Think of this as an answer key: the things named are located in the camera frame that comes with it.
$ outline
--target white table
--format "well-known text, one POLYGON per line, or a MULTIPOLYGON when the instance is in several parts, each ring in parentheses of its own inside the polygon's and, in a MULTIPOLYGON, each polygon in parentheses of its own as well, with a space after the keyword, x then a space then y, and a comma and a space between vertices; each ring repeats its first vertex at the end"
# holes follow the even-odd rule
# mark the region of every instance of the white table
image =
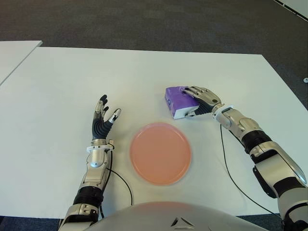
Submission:
MULTIPOLYGON (((308 174, 308 111, 261 55, 36 48, 0 87, 0 215, 63 218, 85 173, 86 147, 97 100, 123 109, 109 138, 114 170, 130 184, 136 204, 179 201, 233 215, 267 213, 229 179, 219 123, 211 115, 173 120, 165 88, 204 86, 224 103, 254 118, 308 174), (154 186, 129 159, 134 134, 153 122, 176 126, 188 138, 192 163, 183 179, 154 186)), ((252 173, 253 162, 223 131, 230 172, 253 199, 277 212, 252 173)), ((130 203, 124 183, 112 175, 104 195, 110 215, 130 203)))
POLYGON ((0 41, 0 85, 42 41, 0 41))

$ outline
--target dark floor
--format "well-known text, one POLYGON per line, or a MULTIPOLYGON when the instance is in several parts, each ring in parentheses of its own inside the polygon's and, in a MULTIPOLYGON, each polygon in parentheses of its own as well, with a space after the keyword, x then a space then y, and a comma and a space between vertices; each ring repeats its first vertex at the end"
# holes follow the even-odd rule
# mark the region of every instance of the dark floor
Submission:
MULTIPOLYGON (((272 214, 240 216, 240 218, 259 225, 269 231, 282 230, 280 220, 272 214)), ((0 224, 0 231, 57 231, 58 225, 59 219, 5 217, 0 224)))
MULTIPOLYGON (((0 0, 0 40, 262 54, 308 108, 308 84, 303 82, 308 76, 308 23, 273 0, 0 0)), ((273 215, 242 218, 280 230, 273 215)), ((56 230, 57 223, 6 217, 0 231, 56 230)))

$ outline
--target robotic hand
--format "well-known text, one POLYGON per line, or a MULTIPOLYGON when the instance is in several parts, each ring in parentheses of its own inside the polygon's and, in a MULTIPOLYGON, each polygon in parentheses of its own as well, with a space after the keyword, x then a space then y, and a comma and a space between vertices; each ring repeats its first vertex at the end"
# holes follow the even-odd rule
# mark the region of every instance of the robotic hand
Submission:
POLYGON ((99 207, 103 201, 103 192, 108 181, 107 166, 112 164, 113 140, 106 137, 121 113, 116 109, 111 117, 104 121, 108 110, 107 96, 97 102, 92 123, 92 141, 87 152, 87 172, 79 186, 73 205, 69 208, 59 230, 84 230, 98 221, 99 207))
POLYGON ((232 105, 224 105, 208 89, 188 87, 183 92, 196 99, 200 106, 186 116, 212 113, 224 128, 243 145, 255 163, 253 173, 268 196, 278 198, 284 230, 308 230, 307 180, 300 167, 258 123, 245 117, 232 105))

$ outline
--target silver robotic arm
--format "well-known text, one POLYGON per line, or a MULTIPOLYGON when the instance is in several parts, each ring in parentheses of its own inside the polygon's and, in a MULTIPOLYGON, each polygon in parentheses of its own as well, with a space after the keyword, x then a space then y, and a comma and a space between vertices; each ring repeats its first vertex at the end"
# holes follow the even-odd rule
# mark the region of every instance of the silver robotic arm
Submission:
POLYGON ((233 106, 221 103, 208 89, 188 87, 185 93, 196 99, 200 106, 187 116, 212 113, 224 128, 243 145, 255 163, 253 173, 264 192, 278 199, 285 231, 308 231, 308 187, 300 167, 253 119, 247 118, 233 106))
POLYGON ((105 107, 107 96, 103 95, 97 102, 92 123, 92 141, 87 148, 87 171, 81 181, 73 205, 70 206, 65 219, 61 223, 60 231, 81 231, 98 221, 99 207, 103 201, 103 192, 107 184, 107 166, 112 161, 114 149, 113 140, 106 141, 106 137, 120 116, 121 109, 116 109, 111 117, 104 121, 108 110, 105 107))

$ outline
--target purple box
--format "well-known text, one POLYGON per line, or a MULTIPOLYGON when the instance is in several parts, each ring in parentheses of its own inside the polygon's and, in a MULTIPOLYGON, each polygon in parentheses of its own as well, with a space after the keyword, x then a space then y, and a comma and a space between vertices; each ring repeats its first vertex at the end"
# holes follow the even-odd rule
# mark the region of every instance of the purple box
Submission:
POLYGON ((174 119, 184 118, 187 113, 199 106, 191 96, 182 92, 185 88, 184 86, 166 88, 165 100, 174 119))

